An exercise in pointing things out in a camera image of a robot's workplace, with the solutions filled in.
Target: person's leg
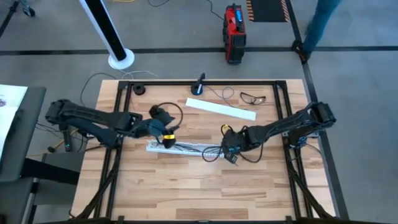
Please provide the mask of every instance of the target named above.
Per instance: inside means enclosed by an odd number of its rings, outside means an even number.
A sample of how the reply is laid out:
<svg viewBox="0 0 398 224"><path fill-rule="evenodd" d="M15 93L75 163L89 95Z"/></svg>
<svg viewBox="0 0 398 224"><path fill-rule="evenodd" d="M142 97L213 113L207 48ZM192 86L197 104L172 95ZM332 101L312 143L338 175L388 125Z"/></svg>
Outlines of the person's leg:
<svg viewBox="0 0 398 224"><path fill-rule="evenodd" d="M311 53L322 38L323 31L333 11L337 8L341 0L318 0L315 15L308 26L307 36L303 43L303 50Z"/></svg>

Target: white power strip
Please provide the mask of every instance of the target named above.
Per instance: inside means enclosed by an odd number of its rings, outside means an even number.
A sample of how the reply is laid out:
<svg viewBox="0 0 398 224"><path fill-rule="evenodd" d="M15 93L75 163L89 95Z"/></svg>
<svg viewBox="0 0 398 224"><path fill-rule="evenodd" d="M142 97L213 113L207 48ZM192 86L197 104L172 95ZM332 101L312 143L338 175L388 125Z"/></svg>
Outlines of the white power strip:
<svg viewBox="0 0 398 224"><path fill-rule="evenodd" d="M216 147L220 145L216 144L191 144L187 142L176 142L174 146L170 149L166 149L162 144L159 144L156 140L149 140L147 145L148 152L163 152L163 153L171 153L171 154L180 154L180 155L190 155L190 156L201 156L204 149L207 147ZM216 157L219 148L214 148L213 150L208 150L207 153L204 154L205 157Z"/></svg>

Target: gray floor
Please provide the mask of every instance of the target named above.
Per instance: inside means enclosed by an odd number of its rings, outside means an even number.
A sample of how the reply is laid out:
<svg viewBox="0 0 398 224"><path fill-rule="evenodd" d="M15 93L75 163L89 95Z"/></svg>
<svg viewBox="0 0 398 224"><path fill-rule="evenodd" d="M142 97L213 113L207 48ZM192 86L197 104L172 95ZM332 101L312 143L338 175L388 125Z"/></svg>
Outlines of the gray floor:
<svg viewBox="0 0 398 224"><path fill-rule="evenodd" d="M220 47L221 21L210 14L205 0L172 0L152 8L145 0L123 4L105 1L126 47ZM154 4L161 0L152 0ZM244 5L243 0L213 1L222 13L227 3ZM305 30L316 0L292 0L301 33ZM104 49L78 1L34 0L37 17L14 14L0 50ZM398 45L398 1L345 0L331 18L320 46ZM7 10L0 4L0 19ZM201 26L192 24L201 21ZM287 47L294 40L291 24L253 23L246 19L248 46ZM51 101L78 101L87 78L112 70L107 55L0 56L0 82L13 85L45 86L43 113ZM398 223L398 150L393 134L398 131L398 52L315 52L309 62L318 98L331 105L337 124L328 130L333 157L350 218ZM239 66L229 66L223 54L138 54L131 70L148 70L161 78L301 78L298 57L291 52L248 53ZM95 77L83 95L94 106L100 82ZM140 74L136 78L153 78ZM29 154L44 152L58 142L50 133L37 130ZM64 220L70 197L58 197L57 206L40 206L36 222Z"/></svg>

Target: wooden tabletop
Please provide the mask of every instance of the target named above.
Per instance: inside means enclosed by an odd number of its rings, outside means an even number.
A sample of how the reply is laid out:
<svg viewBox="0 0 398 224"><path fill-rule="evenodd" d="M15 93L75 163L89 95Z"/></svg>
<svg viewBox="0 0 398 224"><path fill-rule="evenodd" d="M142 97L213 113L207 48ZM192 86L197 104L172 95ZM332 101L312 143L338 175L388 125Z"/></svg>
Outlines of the wooden tabletop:
<svg viewBox="0 0 398 224"><path fill-rule="evenodd" d="M304 86L301 80L286 82L292 110L296 112L308 103ZM113 110L117 85L116 80L102 82L96 109ZM225 86L211 87L221 95ZM240 130L244 125L266 125L277 120L272 87L231 87L235 93L228 102L255 111L256 121L186 107L188 97L225 105L223 99L208 88L205 88L201 96L193 96L190 86L146 86L144 95L132 94L129 110L143 114L146 119L149 118L148 111L152 105L166 101L177 103L184 111L181 128L175 133L177 141L191 143L220 144L222 124ZM239 97L242 91L253 96L266 96L267 100L261 105L248 105ZM176 108L164 108L176 120L180 119ZM148 139L150 138L126 138L124 141L113 220L117 220L119 215L124 215L125 220L285 220L287 215L294 217L281 136L274 136L264 144L260 162L252 164L239 158L238 166L224 159L208 163L200 156L146 152ZM309 140L309 143L318 147L316 140ZM96 145L98 142L92 140L87 147ZM259 153L260 150L255 149L245 155L257 159ZM97 191L103 159L104 149L86 152L73 203L73 215L78 215ZM302 149L302 159L308 188L325 210L334 215L320 153L307 146ZM302 194L297 189L302 213L305 215ZM102 217L107 198L108 192L103 200Z"/></svg>

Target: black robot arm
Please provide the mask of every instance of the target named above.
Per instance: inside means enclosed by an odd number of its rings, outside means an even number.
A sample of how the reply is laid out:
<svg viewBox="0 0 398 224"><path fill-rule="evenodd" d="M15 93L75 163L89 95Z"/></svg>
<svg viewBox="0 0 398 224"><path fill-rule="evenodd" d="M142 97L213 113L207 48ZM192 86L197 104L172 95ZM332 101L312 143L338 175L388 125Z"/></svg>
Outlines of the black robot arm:
<svg viewBox="0 0 398 224"><path fill-rule="evenodd" d="M154 105L150 111L152 119L142 120L142 115L130 112L111 112L94 110L79 106L69 100L58 100L51 103L45 119L52 124L74 126L84 133L92 134L98 141L108 147L118 147L122 136L141 138L144 136L159 137L173 135L178 126L166 129L174 120L164 109Z"/></svg>
<svg viewBox="0 0 398 224"><path fill-rule="evenodd" d="M304 109L285 119L275 121L265 126L243 127L239 132L229 128L224 133L221 148L226 159L236 160L233 154L253 150L270 137L286 133L292 147L300 147L302 138L311 133L331 127L336 122L329 105L325 103L310 103Z"/></svg>

